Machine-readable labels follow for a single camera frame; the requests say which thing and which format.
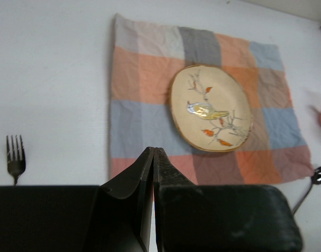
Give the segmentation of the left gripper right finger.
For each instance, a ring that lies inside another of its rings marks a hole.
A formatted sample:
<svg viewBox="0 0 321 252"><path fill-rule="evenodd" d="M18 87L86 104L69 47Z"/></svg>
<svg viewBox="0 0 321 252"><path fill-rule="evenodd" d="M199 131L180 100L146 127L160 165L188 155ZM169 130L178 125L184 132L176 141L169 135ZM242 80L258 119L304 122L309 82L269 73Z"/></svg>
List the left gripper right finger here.
<svg viewBox="0 0 321 252"><path fill-rule="evenodd" d="M158 251L202 251L202 208L196 186L170 162L163 148L153 159Z"/></svg>

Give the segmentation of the checkered orange blue placemat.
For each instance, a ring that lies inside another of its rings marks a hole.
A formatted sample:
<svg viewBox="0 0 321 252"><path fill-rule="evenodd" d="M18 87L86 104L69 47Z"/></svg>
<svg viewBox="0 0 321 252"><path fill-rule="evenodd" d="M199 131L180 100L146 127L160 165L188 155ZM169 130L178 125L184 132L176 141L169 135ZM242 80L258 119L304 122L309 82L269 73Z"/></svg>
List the checkered orange blue placemat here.
<svg viewBox="0 0 321 252"><path fill-rule="evenodd" d="M120 14L114 28L112 176L148 146L199 185L313 175L277 46Z"/></svg>

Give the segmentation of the dark metal fork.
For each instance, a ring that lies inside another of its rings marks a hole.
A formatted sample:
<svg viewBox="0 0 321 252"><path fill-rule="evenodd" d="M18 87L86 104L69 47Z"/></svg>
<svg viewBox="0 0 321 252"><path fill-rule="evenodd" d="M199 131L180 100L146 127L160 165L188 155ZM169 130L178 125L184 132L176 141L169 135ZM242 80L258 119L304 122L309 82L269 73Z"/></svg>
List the dark metal fork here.
<svg viewBox="0 0 321 252"><path fill-rule="evenodd" d="M17 185L19 177L26 171L26 158L22 136L6 136L7 171Z"/></svg>

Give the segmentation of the beige bird pattern plate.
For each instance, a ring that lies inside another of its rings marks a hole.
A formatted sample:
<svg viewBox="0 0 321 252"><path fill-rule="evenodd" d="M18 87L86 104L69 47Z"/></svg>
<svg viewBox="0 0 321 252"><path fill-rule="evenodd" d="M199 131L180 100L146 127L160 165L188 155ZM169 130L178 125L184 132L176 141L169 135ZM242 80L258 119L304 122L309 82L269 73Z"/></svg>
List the beige bird pattern plate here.
<svg viewBox="0 0 321 252"><path fill-rule="evenodd" d="M219 67L192 65L178 71L169 103L177 130L201 151L234 151L252 131L252 109L243 87Z"/></svg>

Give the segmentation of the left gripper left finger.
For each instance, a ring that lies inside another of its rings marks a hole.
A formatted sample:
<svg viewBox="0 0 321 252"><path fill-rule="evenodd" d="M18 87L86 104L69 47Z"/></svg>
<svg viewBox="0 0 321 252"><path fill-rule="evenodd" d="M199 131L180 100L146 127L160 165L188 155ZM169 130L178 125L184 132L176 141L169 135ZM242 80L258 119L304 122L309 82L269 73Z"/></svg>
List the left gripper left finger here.
<svg viewBox="0 0 321 252"><path fill-rule="evenodd" d="M94 251L148 251L154 148L102 185L93 214Z"/></svg>

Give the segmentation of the black metal spoon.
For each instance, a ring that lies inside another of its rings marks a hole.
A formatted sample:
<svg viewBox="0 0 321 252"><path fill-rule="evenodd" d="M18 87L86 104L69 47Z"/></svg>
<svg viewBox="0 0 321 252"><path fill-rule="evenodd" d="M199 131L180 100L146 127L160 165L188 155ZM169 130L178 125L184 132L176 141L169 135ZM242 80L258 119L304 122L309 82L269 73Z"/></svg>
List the black metal spoon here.
<svg viewBox="0 0 321 252"><path fill-rule="evenodd" d="M306 197L310 194L312 188L314 185L321 185L321 166L316 168L314 170L313 176L310 177L310 186L306 193L300 198L298 203L295 205L295 207L292 209L292 214L295 215L295 213L298 211Z"/></svg>

